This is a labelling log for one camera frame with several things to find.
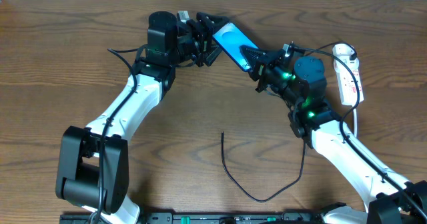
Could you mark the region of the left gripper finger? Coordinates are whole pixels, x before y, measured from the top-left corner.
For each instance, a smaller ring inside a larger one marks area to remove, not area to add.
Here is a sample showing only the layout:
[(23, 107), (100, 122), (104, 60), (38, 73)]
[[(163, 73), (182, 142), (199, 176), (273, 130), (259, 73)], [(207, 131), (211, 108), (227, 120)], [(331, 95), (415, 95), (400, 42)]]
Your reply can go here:
[(196, 19), (209, 31), (219, 31), (230, 22), (230, 19), (226, 16), (210, 15), (202, 12), (196, 14)]
[(214, 45), (211, 47), (209, 51), (206, 51), (203, 54), (203, 64), (210, 67), (214, 61), (218, 58), (220, 53), (222, 52), (222, 48), (218, 45)]

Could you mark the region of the blue Galaxy smartphone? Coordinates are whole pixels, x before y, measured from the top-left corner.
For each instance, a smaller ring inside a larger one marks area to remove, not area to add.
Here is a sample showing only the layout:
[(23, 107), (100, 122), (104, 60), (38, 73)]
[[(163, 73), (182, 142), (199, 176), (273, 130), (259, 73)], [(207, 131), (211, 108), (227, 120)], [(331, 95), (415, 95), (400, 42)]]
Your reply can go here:
[(258, 47), (240, 29), (229, 22), (213, 35), (213, 40), (244, 72), (251, 67), (241, 52), (241, 46), (257, 49)]

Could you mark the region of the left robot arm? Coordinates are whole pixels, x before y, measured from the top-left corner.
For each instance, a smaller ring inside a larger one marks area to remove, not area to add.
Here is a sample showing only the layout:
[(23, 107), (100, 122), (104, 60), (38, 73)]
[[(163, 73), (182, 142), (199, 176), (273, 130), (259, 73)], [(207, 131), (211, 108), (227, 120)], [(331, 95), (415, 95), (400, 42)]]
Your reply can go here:
[(145, 116), (171, 89), (181, 63), (210, 66), (221, 53), (214, 34), (225, 16), (157, 11), (147, 42), (125, 62), (129, 77), (113, 103), (86, 127), (70, 126), (61, 139), (55, 194), (91, 211), (86, 223), (136, 223), (140, 208), (127, 196), (128, 145)]

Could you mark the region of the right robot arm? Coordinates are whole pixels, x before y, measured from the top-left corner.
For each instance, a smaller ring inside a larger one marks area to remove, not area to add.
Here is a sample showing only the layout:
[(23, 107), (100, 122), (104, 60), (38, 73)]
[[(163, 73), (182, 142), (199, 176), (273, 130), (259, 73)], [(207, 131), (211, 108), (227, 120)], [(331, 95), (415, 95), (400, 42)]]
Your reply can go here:
[(283, 99), (294, 135), (325, 157), (361, 197), (365, 210), (335, 205), (316, 216), (324, 223), (425, 223), (426, 182), (412, 183), (375, 156), (326, 100), (323, 62), (293, 44), (278, 51), (242, 45), (239, 65)]

